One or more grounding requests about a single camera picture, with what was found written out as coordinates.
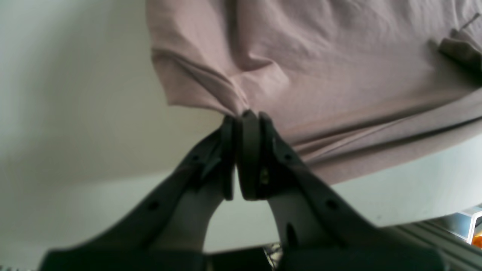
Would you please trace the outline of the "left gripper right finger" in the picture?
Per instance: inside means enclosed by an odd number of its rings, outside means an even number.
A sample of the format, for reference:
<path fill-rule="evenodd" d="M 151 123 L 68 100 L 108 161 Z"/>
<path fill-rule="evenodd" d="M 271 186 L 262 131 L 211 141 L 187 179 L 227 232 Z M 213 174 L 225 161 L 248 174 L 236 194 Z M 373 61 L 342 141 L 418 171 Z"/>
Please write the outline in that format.
<path fill-rule="evenodd" d="M 265 200 L 275 218 L 279 271 L 447 271 L 435 248 L 376 228 L 316 177 L 267 113 L 238 120 L 236 164 L 244 199 Z"/>

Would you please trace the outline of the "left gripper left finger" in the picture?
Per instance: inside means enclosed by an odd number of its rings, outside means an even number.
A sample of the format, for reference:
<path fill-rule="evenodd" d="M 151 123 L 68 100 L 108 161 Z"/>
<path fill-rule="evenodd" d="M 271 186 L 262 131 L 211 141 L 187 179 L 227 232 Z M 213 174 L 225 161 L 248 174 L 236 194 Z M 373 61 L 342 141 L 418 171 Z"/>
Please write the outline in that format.
<path fill-rule="evenodd" d="M 233 199 L 236 121 L 200 141 L 174 172 L 131 212 L 98 237 L 51 250 L 41 271 L 206 271 L 209 221 Z"/>

